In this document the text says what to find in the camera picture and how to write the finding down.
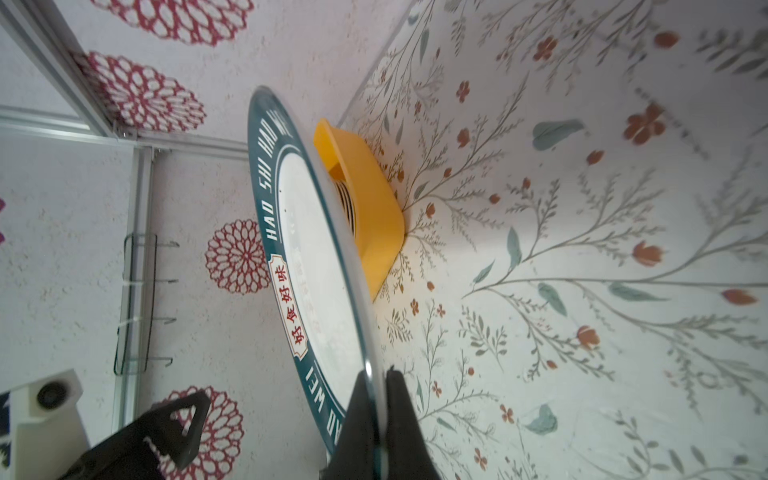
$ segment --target floral tablecloth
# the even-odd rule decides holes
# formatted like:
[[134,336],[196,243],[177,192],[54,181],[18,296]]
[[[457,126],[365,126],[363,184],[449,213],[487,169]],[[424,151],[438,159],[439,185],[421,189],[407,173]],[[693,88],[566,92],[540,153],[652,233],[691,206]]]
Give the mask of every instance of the floral tablecloth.
[[423,0],[343,127],[444,478],[766,478],[768,5]]

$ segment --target red floral medallion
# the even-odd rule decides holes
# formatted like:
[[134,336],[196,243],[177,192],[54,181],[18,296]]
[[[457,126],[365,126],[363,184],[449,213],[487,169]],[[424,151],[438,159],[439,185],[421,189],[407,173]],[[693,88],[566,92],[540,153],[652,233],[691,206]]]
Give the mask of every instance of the red floral medallion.
[[189,45],[216,46],[246,27],[251,0],[91,0],[131,27]]
[[236,220],[216,230],[205,253],[210,278],[232,293],[255,293],[270,284],[259,226]]
[[187,131],[203,123],[194,93],[152,67],[95,51],[74,59],[108,110],[129,127]]
[[[211,387],[199,389],[191,386],[183,392],[173,391],[165,401],[188,396],[198,390],[205,390],[210,398],[210,410],[200,437],[200,452],[182,471],[176,470],[176,465],[169,457],[161,458],[160,470],[166,480],[221,480],[232,471],[235,459],[240,456],[240,441],[244,434],[243,416],[237,410],[237,402],[225,392],[217,392]],[[191,425],[193,416],[189,409],[177,413],[185,429]]]

